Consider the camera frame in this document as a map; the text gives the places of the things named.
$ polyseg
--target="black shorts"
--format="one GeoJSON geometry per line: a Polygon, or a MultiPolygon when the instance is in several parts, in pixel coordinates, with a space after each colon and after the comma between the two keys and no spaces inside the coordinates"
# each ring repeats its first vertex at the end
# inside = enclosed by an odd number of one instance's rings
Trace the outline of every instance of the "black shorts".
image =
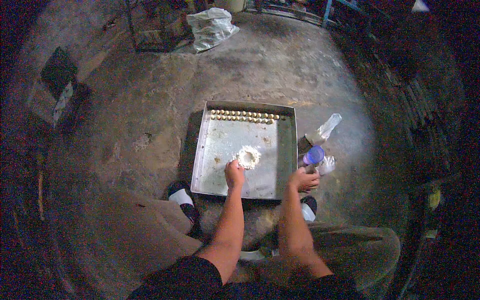
{"type": "Polygon", "coordinates": [[[362,299],[349,278],[302,276],[295,282],[288,290],[266,282],[223,286],[220,273],[211,262],[186,256],[150,275],[128,299],[362,299]]]}

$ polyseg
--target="flour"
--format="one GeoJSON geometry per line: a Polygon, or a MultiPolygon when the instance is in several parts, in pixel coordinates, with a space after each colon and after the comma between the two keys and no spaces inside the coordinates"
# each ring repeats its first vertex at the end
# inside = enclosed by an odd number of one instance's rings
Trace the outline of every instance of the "flour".
{"type": "Polygon", "coordinates": [[[260,161],[260,152],[252,146],[243,146],[233,159],[238,159],[239,165],[245,170],[253,170],[260,161]]]}

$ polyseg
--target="foot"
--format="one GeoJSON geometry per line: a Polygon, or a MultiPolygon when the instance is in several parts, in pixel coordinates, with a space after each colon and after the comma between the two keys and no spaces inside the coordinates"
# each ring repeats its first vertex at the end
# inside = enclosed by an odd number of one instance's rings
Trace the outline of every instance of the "foot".
{"type": "Polygon", "coordinates": [[[317,214],[317,200],[313,196],[306,196],[300,199],[301,213],[305,221],[313,222],[317,214]]]}
{"type": "Polygon", "coordinates": [[[192,226],[198,221],[198,211],[193,205],[192,198],[187,194],[188,184],[182,181],[174,181],[168,186],[168,200],[180,205],[183,213],[190,220],[192,226]]]}

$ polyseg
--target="white plastic bag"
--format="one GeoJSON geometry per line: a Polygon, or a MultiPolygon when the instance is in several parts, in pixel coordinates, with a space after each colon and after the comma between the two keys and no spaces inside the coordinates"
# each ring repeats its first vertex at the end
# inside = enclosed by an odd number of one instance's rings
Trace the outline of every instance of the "white plastic bag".
{"type": "Polygon", "coordinates": [[[306,133],[305,137],[312,145],[321,145],[328,139],[333,128],[335,128],[341,120],[342,116],[340,116],[340,114],[333,114],[325,124],[320,126],[319,129],[314,132],[306,133]]]}
{"type": "Polygon", "coordinates": [[[316,167],[318,174],[325,175],[335,170],[335,159],[333,156],[325,156],[324,159],[320,162],[318,167],[316,167]]]}
{"type": "Polygon", "coordinates": [[[209,10],[187,15],[192,27],[197,52],[208,50],[237,33],[239,28],[232,25],[232,15],[224,9],[212,7],[209,10]]]}

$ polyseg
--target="hand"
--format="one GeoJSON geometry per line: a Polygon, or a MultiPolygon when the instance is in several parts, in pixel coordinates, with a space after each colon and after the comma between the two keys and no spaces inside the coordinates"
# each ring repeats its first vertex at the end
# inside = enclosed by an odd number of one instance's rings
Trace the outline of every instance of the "hand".
{"type": "Polygon", "coordinates": [[[225,166],[225,179],[227,180],[227,186],[229,189],[241,188],[245,182],[245,176],[243,172],[245,169],[239,167],[239,161],[233,160],[225,166]]]}
{"type": "Polygon", "coordinates": [[[307,174],[304,167],[299,168],[290,175],[288,185],[295,188],[298,192],[310,193],[320,183],[320,175],[315,170],[313,174],[307,174]]]}

